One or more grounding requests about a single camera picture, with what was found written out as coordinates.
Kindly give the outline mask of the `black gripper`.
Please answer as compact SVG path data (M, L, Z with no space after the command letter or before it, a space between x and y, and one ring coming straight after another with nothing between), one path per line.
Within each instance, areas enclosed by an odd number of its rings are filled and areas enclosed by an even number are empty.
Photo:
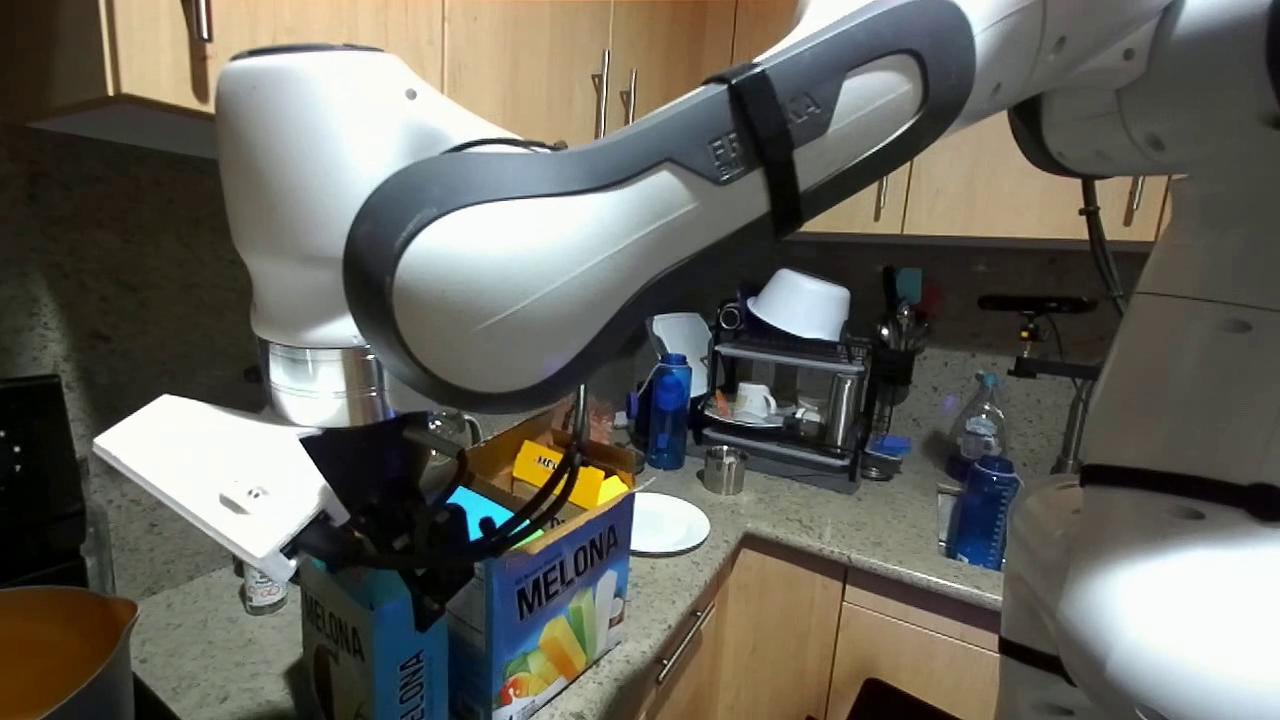
M406 588L416 630L442 617L480 562L505 557L542 529L566 504L579 470L579 449L566 449L547 483L507 520L482 520L480 538L467 538L457 492L472 479L472 459L423 411L306 433L301 449L348 510L327 534L306 534L303 549L327 569L393 573Z

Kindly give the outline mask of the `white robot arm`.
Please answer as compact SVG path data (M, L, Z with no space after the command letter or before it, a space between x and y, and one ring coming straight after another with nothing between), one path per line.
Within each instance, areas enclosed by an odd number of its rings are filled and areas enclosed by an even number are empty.
M482 411L560 400L682 260L989 116L1042 174L1176 195L1077 479L1015 510L999 706L1280 720L1280 0L802 0L754 60L566 151L379 50L252 50L217 81L257 332Z

